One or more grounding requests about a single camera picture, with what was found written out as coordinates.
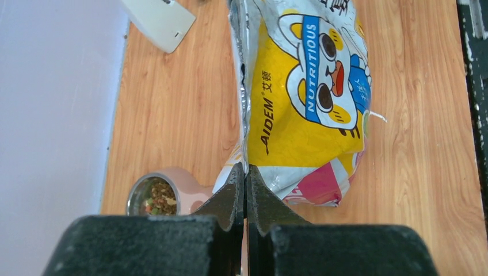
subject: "cat food bag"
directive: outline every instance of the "cat food bag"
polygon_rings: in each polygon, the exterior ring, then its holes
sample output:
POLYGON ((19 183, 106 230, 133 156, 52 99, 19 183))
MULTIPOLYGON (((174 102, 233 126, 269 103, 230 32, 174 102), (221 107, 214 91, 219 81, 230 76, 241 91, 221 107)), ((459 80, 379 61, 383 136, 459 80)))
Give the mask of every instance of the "cat food bag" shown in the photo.
POLYGON ((220 173, 258 166, 290 203, 337 206, 368 140, 371 76, 350 0, 230 0, 241 139, 220 173))

